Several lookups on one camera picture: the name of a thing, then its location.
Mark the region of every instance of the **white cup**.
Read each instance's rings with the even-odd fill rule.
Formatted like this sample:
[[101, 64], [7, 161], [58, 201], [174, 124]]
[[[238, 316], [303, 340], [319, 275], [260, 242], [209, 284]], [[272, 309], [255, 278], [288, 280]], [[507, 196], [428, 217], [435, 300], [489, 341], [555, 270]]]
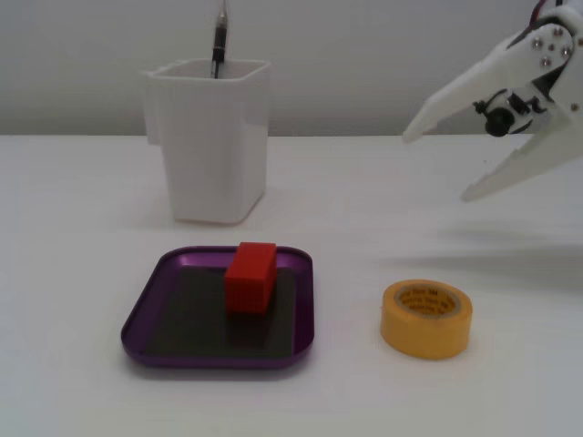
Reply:
[[237, 223], [265, 191], [271, 65], [178, 61], [143, 75], [150, 144], [160, 144], [175, 219]]

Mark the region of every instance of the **masking tape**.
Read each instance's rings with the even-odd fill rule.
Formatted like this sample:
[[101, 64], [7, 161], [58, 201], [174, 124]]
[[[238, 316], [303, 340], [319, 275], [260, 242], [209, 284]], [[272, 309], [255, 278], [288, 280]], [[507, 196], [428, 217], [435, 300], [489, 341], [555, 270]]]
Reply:
[[467, 347], [472, 302], [460, 290], [425, 279], [404, 280], [384, 292], [381, 334], [398, 351], [429, 360]]

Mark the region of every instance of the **white wall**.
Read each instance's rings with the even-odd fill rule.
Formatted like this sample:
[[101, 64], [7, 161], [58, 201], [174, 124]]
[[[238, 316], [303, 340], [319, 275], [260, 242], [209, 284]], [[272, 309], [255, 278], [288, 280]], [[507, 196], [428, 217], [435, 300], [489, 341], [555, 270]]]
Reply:
[[[141, 134], [137, 71], [210, 55], [213, 0], [2, 0], [0, 133]], [[400, 134], [536, 0], [231, 0], [229, 55], [270, 59], [273, 135]], [[441, 132], [481, 132], [468, 110]]]

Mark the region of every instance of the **white table surface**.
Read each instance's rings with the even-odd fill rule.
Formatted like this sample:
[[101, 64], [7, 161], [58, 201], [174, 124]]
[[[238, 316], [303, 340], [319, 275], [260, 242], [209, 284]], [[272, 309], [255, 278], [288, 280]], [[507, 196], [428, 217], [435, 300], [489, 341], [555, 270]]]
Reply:
[[[143, 137], [0, 137], [5, 436], [581, 435], [583, 167], [458, 194], [526, 137], [271, 138], [237, 227], [175, 223]], [[119, 333], [165, 252], [272, 241], [310, 253], [316, 337], [286, 371], [161, 371]], [[469, 349], [392, 350], [384, 289], [436, 279], [474, 303]]]

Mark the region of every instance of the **red block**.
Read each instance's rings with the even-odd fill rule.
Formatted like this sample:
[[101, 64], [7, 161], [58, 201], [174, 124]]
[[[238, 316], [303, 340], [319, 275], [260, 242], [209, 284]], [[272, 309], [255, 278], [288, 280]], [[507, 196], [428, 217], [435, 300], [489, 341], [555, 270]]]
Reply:
[[241, 243], [225, 273], [225, 301], [229, 314], [265, 314], [275, 285], [277, 246]]

